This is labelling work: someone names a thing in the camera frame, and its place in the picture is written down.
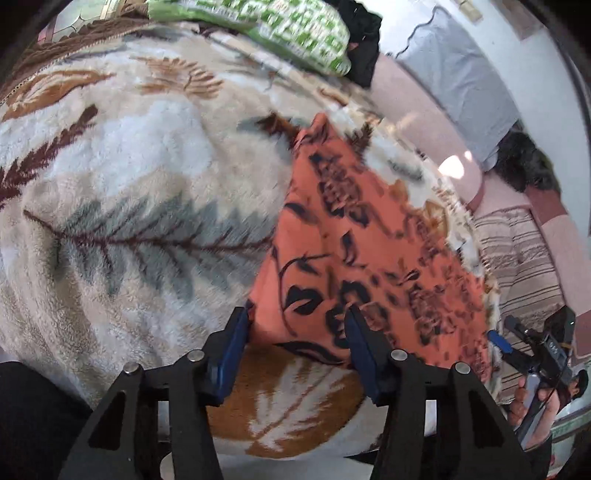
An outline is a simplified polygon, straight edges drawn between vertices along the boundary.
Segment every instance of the fleece blanket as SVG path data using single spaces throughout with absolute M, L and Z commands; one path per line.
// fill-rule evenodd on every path
M 360 89 L 196 25 L 135 27 L 27 75 L 0 103 L 0 345 L 90 405 L 126 361 L 170 364 L 245 304 L 293 174 L 289 144 L 257 126 L 271 111 L 304 126 L 324 112 L 342 138 L 373 125 L 366 167 L 440 218 L 431 228 L 460 275 L 482 282 L 498 325 L 469 215 Z M 499 359 L 486 352 L 495 393 Z M 356 374 L 298 353 L 247 350 L 233 394 L 209 412 L 220 452 L 375 445 L 385 411 Z

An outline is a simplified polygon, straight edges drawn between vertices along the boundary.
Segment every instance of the striped rug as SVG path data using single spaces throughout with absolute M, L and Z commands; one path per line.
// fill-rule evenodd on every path
M 528 210 L 495 212 L 475 220 L 486 265 L 501 289 L 501 318 L 514 315 L 527 328 L 541 331 L 544 320 L 564 305 L 558 275 L 548 248 Z M 512 333 L 514 348 L 531 349 Z M 519 373 L 503 364 L 500 402 L 513 398 Z

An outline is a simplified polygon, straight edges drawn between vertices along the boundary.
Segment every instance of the metal screw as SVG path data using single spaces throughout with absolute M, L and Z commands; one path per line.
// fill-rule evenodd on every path
M 408 354 L 404 350 L 392 350 L 390 353 L 392 360 L 404 362 L 408 358 Z
M 187 359 L 189 359 L 190 362 L 200 362 L 204 358 L 205 353 L 203 353 L 203 350 L 191 350 L 187 353 Z
M 459 374 L 467 375 L 470 373 L 470 365 L 465 364 L 464 362 L 458 362 L 456 363 L 456 371 Z
M 139 370 L 139 363 L 138 362 L 127 362 L 123 366 L 123 372 L 125 372 L 128 375 L 131 375 L 132 373 L 135 373 L 138 370 Z

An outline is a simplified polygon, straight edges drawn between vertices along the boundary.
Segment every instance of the gray pillow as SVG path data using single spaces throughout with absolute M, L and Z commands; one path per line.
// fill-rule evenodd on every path
M 418 26 L 396 60 L 422 84 L 455 123 L 483 170 L 496 161 L 497 144 L 519 118 L 499 74 L 476 42 L 443 8 Z

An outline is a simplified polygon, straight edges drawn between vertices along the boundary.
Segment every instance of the green pillow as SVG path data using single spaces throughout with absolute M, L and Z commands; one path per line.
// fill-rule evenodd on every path
M 246 34 L 280 57 L 326 75 L 346 75 L 349 30 L 322 0 L 251 0 L 260 9 Z
M 268 50 L 326 75 L 346 75 L 349 30 L 322 0 L 148 0 L 156 21 L 203 20 L 245 33 Z
M 148 0 L 148 16 L 158 22 L 203 20 L 245 31 L 256 25 L 259 9 L 251 0 Z

